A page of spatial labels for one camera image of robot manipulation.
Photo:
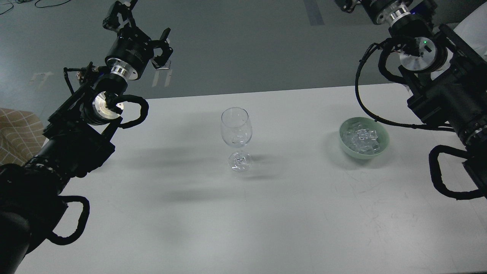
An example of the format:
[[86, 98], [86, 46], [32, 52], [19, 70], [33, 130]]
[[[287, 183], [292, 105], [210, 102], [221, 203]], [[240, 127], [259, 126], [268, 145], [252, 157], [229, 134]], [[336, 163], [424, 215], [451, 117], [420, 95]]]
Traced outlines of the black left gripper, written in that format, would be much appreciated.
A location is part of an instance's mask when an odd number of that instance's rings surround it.
[[[122, 3], [117, 0], [102, 22], [104, 29], [119, 32], [105, 57], [105, 64], [110, 67], [117, 61], [128, 64], [132, 68], [129, 80], [141, 78], [150, 59], [154, 69], [169, 69], [173, 53], [168, 41], [171, 28], [164, 29], [160, 38], [154, 40], [151, 47], [151, 38], [136, 27], [132, 11], [137, 2], [130, 0], [128, 3]], [[160, 49], [160, 54], [155, 55], [153, 49]]]

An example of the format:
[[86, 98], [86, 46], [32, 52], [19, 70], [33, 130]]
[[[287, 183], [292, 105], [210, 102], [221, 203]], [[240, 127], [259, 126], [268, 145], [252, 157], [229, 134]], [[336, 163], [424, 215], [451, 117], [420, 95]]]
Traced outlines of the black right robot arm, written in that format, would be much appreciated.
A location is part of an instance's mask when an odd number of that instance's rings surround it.
[[[373, 43], [360, 59], [355, 74], [355, 97], [374, 121], [386, 125], [431, 131], [455, 132], [465, 150], [438, 145], [428, 155], [435, 189], [458, 201], [487, 196], [486, 61], [455, 31], [442, 24], [433, 31], [437, 4], [423, 0], [411, 8], [410, 0], [337, 0], [351, 13], [361, 5], [372, 23], [388, 24], [391, 37]], [[359, 91], [361, 71], [375, 50], [382, 52], [378, 68], [387, 80], [409, 87], [407, 106], [421, 124], [395, 123], [365, 107]], [[452, 191], [442, 179], [438, 156], [464, 158], [463, 166], [477, 186], [473, 191]]]

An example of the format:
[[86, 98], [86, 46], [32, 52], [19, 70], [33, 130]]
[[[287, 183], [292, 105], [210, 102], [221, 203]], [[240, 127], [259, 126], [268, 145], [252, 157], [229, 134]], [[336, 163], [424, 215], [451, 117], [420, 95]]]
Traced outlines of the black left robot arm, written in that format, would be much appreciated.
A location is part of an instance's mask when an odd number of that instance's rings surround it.
[[90, 203], [83, 196], [63, 196], [70, 179], [85, 177], [115, 152], [118, 129], [141, 124], [149, 104], [127, 95], [148, 64], [169, 68], [173, 53], [170, 28], [151, 39], [135, 22], [137, 1], [116, 1], [103, 28], [116, 33], [105, 65], [65, 68], [71, 96], [50, 116], [40, 151], [24, 164], [1, 166], [1, 273], [14, 274], [24, 257], [48, 240], [69, 245], [83, 234]]

